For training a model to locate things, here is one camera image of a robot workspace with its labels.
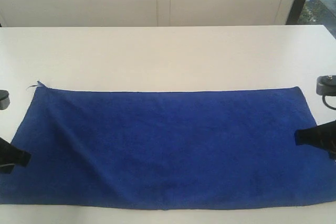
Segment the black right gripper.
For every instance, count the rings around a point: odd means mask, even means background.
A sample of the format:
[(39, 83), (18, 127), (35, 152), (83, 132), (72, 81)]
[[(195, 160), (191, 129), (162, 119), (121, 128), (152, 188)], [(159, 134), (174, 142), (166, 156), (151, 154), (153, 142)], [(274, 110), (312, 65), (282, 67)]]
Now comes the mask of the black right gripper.
[(326, 150), (329, 158), (335, 160), (335, 121), (327, 123), (327, 126), (296, 130), (294, 137), (296, 145), (311, 145)]

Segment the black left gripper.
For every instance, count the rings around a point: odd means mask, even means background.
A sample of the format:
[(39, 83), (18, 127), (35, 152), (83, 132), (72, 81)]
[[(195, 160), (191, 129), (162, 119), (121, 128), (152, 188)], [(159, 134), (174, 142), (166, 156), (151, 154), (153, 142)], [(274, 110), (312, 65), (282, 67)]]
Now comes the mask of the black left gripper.
[(1, 138), (1, 174), (10, 174), (13, 171), (15, 165), (26, 167), (30, 161), (30, 158), (30, 153), (16, 148)]

